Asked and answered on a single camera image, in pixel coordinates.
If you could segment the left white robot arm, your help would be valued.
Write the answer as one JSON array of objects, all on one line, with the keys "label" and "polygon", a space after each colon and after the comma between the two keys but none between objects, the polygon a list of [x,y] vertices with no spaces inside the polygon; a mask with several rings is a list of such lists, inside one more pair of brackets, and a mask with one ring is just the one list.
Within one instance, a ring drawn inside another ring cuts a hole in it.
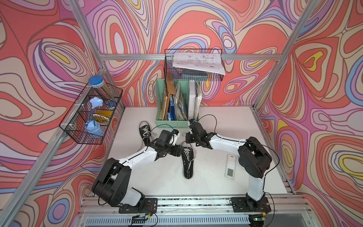
[{"label": "left white robot arm", "polygon": [[166,155],[181,156],[183,146],[176,144],[179,136],[178,130],[163,130],[158,138],[152,140],[130,157],[109,158],[92,186],[92,193],[112,207],[120,205],[134,208],[142,207],[145,199],[144,194],[133,187],[129,187],[131,172]]}]

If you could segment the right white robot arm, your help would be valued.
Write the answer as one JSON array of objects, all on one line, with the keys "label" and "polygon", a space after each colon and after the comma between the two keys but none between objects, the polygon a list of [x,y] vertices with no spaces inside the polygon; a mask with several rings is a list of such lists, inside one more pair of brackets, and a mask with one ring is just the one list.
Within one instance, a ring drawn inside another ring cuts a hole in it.
[{"label": "right white robot arm", "polygon": [[189,120],[189,122],[190,132],[186,134],[186,142],[238,156],[240,165],[249,174],[246,197],[254,202],[263,199],[265,172],[270,168],[272,157],[260,141],[255,137],[249,137],[246,140],[223,137],[215,132],[207,132],[195,120]]}]

